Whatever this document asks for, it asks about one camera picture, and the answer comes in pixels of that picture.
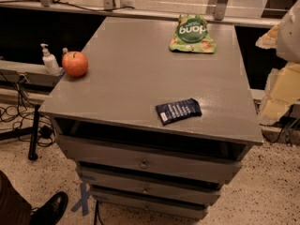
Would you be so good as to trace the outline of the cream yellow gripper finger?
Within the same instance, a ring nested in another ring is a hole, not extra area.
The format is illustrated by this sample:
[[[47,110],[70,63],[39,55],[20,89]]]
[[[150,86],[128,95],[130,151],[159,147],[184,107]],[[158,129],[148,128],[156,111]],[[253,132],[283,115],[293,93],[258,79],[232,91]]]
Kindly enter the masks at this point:
[[[288,62],[282,69],[272,68],[259,108],[260,124],[274,125],[299,99],[300,64]]]

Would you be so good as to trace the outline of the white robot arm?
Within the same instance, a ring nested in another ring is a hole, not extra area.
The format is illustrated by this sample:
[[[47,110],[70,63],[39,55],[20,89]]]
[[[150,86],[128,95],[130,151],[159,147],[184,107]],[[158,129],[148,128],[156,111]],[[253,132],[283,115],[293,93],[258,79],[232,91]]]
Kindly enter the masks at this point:
[[[264,96],[258,112],[261,125],[274,125],[300,99],[300,0],[256,41],[262,49],[275,49],[287,64],[273,68],[267,77]]]

